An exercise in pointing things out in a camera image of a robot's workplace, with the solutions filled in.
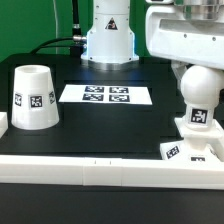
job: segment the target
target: white cup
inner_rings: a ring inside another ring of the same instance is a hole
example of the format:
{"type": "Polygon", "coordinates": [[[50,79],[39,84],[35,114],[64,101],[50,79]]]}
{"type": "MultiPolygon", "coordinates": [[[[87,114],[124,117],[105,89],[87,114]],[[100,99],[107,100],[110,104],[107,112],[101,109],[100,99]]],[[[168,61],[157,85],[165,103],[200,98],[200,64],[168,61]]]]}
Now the white cup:
{"type": "Polygon", "coordinates": [[[21,129],[49,128],[59,121],[51,72],[47,66],[15,69],[12,124],[21,129]]]}

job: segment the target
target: green wall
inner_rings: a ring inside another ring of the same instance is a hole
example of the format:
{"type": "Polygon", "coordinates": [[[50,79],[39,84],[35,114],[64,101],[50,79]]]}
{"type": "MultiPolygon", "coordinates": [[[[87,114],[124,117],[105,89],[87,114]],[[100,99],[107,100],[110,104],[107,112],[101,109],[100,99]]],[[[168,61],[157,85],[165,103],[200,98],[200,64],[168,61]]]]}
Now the green wall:
{"type": "MultiPolygon", "coordinates": [[[[56,0],[59,35],[71,36],[71,0],[56,0]]],[[[93,0],[79,0],[80,24],[85,35],[92,25],[93,0]]],[[[131,0],[130,27],[136,35],[136,53],[148,55],[145,48],[144,0],[131,0]]],[[[15,53],[28,53],[39,44],[56,37],[53,0],[7,0],[0,6],[0,61],[15,53]]],[[[55,53],[55,50],[41,50],[55,53]]],[[[68,50],[59,53],[67,54],[68,50]]]]}

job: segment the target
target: black table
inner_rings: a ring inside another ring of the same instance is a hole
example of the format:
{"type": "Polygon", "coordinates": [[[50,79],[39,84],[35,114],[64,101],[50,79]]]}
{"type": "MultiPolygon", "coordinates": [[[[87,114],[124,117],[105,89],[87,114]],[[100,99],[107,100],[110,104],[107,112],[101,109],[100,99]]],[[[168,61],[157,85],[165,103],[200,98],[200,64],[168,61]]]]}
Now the black table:
{"type": "MultiPolygon", "coordinates": [[[[181,139],[174,117],[185,105],[170,62],[144,58],[138,68],[100,71],[65,55],[17,54],[0,63],[0,111],[9,129],[0,154],[161,159],[159,144],[181,139]],[[51,68],[57,102],[66,84],[148,87],[153,105],[58,103],[60,122],[49,129],[13,127],[14,69],[51,68]]],[[[223,124],[224,108],[216,110],[223,124]]],[[[55,185],[0,185],[0,223],[223,223],[223,191],[55,185]]]]}

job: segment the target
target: black cable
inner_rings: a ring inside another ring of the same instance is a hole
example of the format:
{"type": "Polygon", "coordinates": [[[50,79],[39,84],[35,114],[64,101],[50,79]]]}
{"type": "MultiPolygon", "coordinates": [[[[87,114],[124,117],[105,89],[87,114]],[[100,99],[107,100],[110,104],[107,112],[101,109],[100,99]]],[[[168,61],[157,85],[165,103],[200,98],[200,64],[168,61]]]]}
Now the black cable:
{"type": "Polygon", "coordinates": [[[79,24],[78,0],[72,0],[73,24],[79,24]]]}
{"type": "Polygon", "coordinates": [[[48,44],[66,41],[66,40],[73,40],[73,38],[72,37],[61,37],[61,38],[56,38],[53,40],[46,41],[46,42],[42,43],[41,45],[39,45],[38,47],[36,47],[35,49],[33,49],[30,53],[36,54],[41,48],[43,48],[44,46],[46,46],[48,44]]]}
{"type": "Polygon", "coordinates": [[[70,47],[83,47],[83,45],[82,44],[73,44],[73,45],[50,45],[50,46],[43,46],[43,47],[40,48],[40,50],[43,49],[43,48],[53,48],[53,47],[68,47],[68,48],[70,48],[70,47]]]}

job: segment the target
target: white paper sheet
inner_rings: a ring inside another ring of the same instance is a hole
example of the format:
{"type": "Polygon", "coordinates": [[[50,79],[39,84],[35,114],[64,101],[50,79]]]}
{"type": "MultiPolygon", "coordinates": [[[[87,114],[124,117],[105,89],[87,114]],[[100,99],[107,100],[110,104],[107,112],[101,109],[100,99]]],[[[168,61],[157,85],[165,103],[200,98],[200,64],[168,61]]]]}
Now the white paper sheet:
{"type": "Polygon", "coordinates": [[[152,105],[147,87],[66,85],[59,102],[152,105]]]}

